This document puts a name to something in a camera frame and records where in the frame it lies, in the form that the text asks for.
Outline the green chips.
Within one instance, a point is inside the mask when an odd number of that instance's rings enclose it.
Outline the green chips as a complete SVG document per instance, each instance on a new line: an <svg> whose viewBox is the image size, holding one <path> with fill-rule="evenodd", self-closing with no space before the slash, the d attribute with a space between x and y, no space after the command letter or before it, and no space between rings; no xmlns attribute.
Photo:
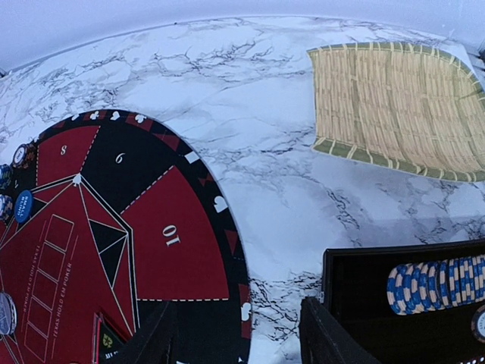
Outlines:
<svg viewBox="0 0 485 364"><path fill-rule="evenodd" d="M11 184L13 169L8 164L0 165L0 189L5 190Z"/></svg>

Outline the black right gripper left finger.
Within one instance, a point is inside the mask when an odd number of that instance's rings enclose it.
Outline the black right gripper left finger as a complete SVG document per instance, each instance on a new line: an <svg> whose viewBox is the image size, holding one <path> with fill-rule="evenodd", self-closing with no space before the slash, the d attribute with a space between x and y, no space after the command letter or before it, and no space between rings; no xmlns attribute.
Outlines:
<svg viewBox="0 0 485 364"><path fill-rule="evenodd" d="M105 363L176 363L178 345L177 310L170 301L161 302L134 336Z"/></svg>

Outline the triangular all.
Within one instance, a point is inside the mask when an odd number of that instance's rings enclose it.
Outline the triangular all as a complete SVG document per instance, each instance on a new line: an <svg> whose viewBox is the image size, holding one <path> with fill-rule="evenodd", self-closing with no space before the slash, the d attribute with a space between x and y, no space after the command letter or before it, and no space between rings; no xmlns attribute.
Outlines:
<svg viewBox="0 0 485 364"><path fill-rule="evenodd" d="M92 363L107 363L125 346L127 340L101 313L94 316L92 332Z"/></svg>

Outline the blue chips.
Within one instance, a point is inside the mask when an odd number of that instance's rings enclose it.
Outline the blue chips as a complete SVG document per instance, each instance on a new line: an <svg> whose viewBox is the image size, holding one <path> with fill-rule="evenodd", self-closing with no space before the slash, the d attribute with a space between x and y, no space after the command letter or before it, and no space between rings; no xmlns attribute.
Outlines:
<svg viewBox="0 0 485 364"><path fill-rule="evenodd" d="M0 195L0 220L8 221L13 212L14 202L10 196Z"/></svg>

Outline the chip stack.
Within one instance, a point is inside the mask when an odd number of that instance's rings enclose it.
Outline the chip stack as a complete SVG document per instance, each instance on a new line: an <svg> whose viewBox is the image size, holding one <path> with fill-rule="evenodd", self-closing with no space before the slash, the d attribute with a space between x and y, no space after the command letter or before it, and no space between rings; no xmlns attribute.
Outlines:
<svg viewBox="0 0 485 364"><path fill-rule="evenodd" d="M34 143L23 143L16 149L11 165L13 168L26 169L34 163L36 154L37 148Z"/></svg>

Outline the blue small blind button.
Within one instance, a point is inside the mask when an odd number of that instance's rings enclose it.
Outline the blue small blind button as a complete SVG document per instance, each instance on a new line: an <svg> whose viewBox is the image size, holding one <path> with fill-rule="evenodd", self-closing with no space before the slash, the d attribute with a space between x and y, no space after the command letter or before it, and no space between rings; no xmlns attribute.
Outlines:
<svg viewBox="0 0 485 364"><path fill-rule="evenodd" d="M14 218L18 224L23 224L30 218L33 200L33 194L30 190L23 190L18 195L14 207Z"/></svg>

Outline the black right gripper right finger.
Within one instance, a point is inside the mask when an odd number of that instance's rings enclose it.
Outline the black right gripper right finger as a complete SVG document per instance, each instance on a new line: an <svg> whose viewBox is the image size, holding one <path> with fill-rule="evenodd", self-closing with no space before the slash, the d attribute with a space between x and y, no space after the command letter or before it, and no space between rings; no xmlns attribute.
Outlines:
<svg viewBox="0 0 485 364"><path fill-rule="evenodd" d="M301 302L299 341L302 363L379 363L315 297Z"/></svg>

